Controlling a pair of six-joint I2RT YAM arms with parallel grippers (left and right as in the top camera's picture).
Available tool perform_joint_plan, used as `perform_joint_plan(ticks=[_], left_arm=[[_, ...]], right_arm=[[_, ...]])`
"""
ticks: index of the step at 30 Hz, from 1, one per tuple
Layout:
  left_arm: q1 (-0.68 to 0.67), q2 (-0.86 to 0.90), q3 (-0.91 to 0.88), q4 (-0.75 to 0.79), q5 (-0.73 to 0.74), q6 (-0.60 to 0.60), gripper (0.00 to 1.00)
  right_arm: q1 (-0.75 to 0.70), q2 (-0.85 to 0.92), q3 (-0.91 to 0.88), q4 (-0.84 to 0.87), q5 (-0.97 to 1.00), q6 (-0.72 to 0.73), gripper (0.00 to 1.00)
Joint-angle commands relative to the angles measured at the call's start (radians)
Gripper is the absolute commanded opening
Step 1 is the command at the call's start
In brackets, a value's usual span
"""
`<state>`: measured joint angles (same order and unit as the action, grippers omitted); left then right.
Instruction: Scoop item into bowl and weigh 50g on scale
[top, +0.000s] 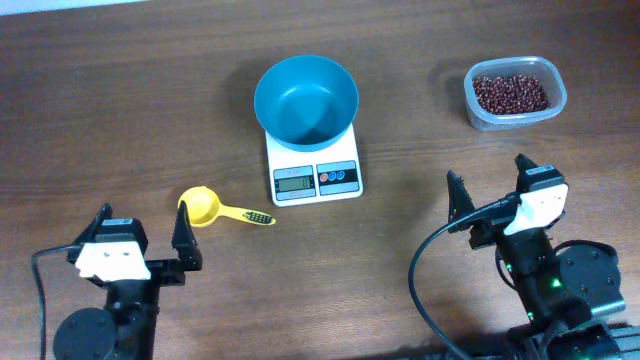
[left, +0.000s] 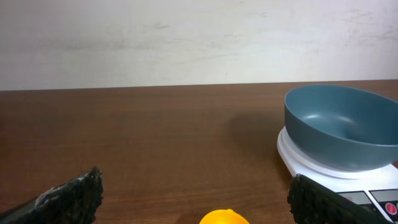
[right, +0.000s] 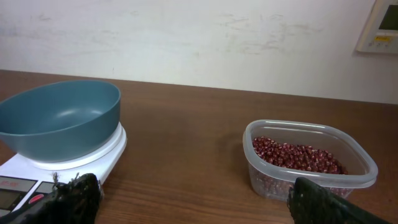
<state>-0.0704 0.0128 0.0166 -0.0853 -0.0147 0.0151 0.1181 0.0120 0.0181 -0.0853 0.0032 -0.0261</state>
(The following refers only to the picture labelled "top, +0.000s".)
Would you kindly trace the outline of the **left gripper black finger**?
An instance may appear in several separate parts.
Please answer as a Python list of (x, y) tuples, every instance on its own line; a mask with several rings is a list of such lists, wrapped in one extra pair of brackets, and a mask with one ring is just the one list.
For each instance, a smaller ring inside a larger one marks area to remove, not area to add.
[(91, 223), (80, 233), (80, 235), (72, 242), (73, 245), (81, 245), (85, 243), (95, 243), (96, 236), (105, 220), (112, 218), (113, 210), (109, 203), (104, 203)]
[(192, 231), (187, 204), (183, 200), (179, 201), (171, 244), (185, 271), (202, 270), (202, 254)]

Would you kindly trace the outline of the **yellow measuring scoop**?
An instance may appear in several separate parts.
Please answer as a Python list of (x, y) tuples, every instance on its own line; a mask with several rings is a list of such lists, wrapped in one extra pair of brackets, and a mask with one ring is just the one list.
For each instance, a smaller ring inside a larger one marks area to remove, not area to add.
[(182, 193), (178, 205), (186, 205), (189, 222), (193, 227), (204, 228), (219, 217), (227, 217), (252, 225), (271, 226), (276, 219), (264, 212), (223, 204), (218, 195), (206, 186), (192, 187)]

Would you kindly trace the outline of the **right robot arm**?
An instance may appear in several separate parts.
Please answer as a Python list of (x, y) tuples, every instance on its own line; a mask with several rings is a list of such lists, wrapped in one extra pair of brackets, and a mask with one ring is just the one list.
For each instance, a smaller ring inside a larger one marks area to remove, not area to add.
[(553, 246), (548, 230), (565, 214), (569, 185), (552, 165), (515, 158), (516, 188), (482, 208), (463, 179), (447, 174), (451, 232), (469, 231), (477, 250), (494, 247), (529, 319), (508, 333), (517, 359), (620, 359), (607, 316), (624, 310), (615, 249), (570, 240)]

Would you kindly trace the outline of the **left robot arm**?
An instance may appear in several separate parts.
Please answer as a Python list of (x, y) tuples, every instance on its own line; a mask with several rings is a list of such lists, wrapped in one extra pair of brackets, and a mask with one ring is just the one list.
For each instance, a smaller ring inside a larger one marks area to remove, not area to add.
[(188, 207), (178, 205), (171, 239), (178, 256), (146, 260), (148, 239), (135, 218), (115, 219), (106, 203), (74, 240), (67, 261), (106, 291), (101, 308), (83, 308), (58, 327), (53, 341), (57, 359), (151, 359), (160, 313), (160, 289), (185, 284), (185, 274), (202, 269)]

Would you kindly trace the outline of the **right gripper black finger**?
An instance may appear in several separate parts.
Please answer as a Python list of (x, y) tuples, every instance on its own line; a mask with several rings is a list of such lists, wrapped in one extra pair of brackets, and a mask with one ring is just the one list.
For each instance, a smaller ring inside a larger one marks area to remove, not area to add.
[(456, 175), (452, 170), (447, 172), (447, 188), (449, 194), (449, 212), (448, 224), (449, 233), (456, 233), (469, 229), (473, 222), (473, 218), (462, 221), (462, 218), (476, 211), (472, 203), (471, 196), (467, 192), (464, 180), (461, 176)]
[(519, 193), (528, 192), (532, 183), (532, 176), (527, 171), (536, 168), (537, 165), (522, 153), (518, 154), (514, 161), (518, 170), (516, 191)]

